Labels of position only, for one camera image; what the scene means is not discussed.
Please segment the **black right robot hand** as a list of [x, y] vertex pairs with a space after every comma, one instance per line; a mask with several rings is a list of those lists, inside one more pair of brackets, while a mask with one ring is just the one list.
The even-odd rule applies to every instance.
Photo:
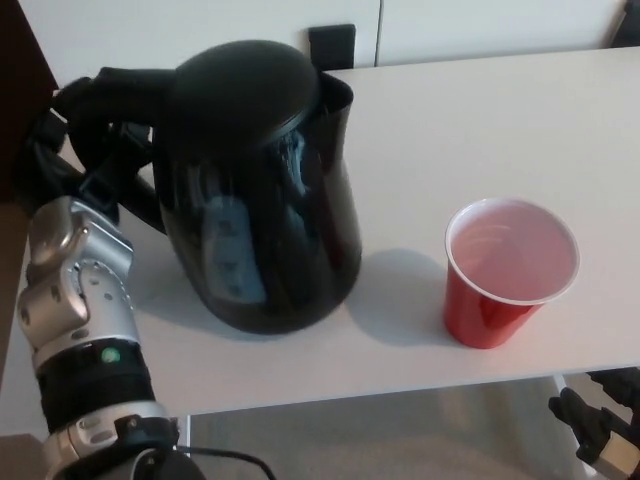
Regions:
[[569, 426], [578, 442], [576, 456], [609, 479], [639, 477], [639, 369], [592, 371], [590, 379], [616, 403], [632, 412], [627, 423], [611, 410], [588, 405], [574, 390], [563, 388], [548, 408]]

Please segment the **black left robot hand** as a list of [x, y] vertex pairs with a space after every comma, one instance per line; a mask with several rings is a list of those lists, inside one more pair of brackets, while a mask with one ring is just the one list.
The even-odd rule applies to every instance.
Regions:
[[164, 232], [156, 192], [140, 175], [152, 161], [152, 128], [120, 120], [72, 134], [71, 104], [89, 83], [84, 77], [62, 88], [32, 123], [12, 167], [19, 204], [32, 216], [45, 204], [71, 196], [114, 223], [124, 207]]

